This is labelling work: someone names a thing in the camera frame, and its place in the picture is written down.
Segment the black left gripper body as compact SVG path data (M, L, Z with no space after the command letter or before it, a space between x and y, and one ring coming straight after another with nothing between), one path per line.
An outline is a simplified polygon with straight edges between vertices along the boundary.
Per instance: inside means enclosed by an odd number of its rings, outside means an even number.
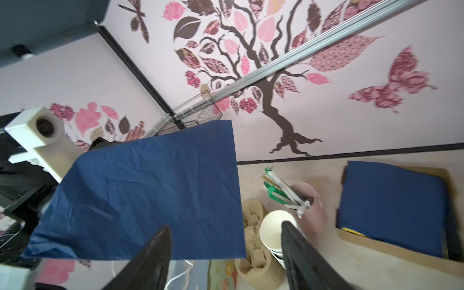
M1 116L1 264L37 268L41 260L26 259L22 253L58 183L40 166L9 162L10 157L26 153L5 130L18 115Z

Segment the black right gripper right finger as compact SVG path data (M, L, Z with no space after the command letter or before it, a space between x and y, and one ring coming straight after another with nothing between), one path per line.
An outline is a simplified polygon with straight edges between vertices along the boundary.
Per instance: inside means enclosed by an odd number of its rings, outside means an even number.
M286 276L291 290L352 290L304 235L285 221L281 226L281 242Z

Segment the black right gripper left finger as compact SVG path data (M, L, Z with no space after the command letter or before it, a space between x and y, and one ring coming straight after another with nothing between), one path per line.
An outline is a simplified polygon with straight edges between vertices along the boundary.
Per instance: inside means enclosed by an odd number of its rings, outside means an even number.
M163 290L171 254L171 230L164 225L103 290Z

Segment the white paper takeout bag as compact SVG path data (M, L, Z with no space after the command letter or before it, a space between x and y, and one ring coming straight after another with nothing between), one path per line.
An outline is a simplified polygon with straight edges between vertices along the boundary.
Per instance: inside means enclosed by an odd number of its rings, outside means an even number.
M166 290L236 290L234 259L171 261Z

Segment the single blue napkin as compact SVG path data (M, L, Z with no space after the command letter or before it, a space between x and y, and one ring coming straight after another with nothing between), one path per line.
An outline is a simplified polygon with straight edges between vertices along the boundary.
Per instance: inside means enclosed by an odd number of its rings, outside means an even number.
M84 153L22 256L130 260L165 225L173 260L246 256L231 121Z

